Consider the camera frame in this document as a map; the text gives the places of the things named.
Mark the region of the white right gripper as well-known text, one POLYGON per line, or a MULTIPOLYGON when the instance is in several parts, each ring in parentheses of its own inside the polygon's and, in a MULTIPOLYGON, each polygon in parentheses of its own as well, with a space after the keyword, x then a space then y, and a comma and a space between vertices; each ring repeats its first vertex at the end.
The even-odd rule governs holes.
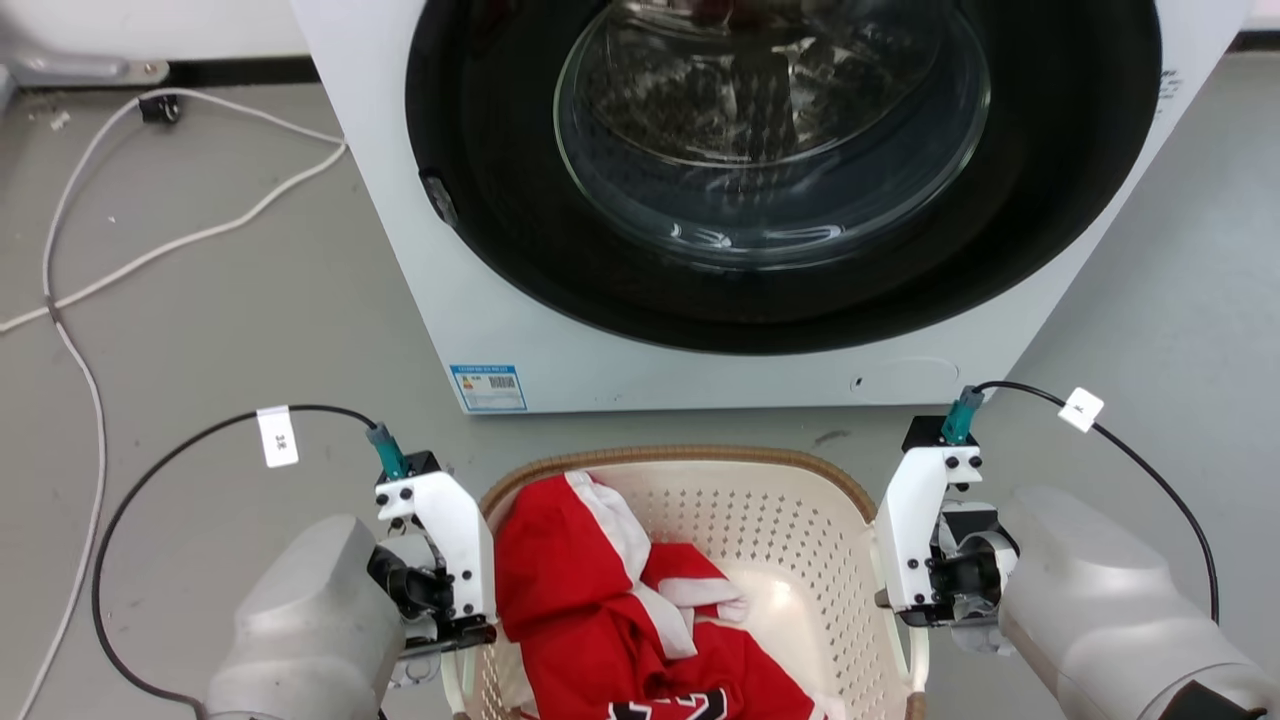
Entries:
POLYGON ((876 515, 877 603, 913 630, 950 630, 966 652, 1011 653, 998 611, 1020 548, 995 506, 947 496, 980 482, 982 462, 977 446, 905 451, 876 515))

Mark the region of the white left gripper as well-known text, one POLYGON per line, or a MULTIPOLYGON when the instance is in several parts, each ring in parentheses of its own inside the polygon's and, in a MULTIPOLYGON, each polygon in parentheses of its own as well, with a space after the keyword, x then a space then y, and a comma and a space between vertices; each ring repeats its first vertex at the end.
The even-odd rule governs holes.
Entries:
POLYGON ((476 500, 444 471, 381 479, 378 518, 389 534, 367 573, 404 625, 404 657, 497 639, 494 542, 476 500))

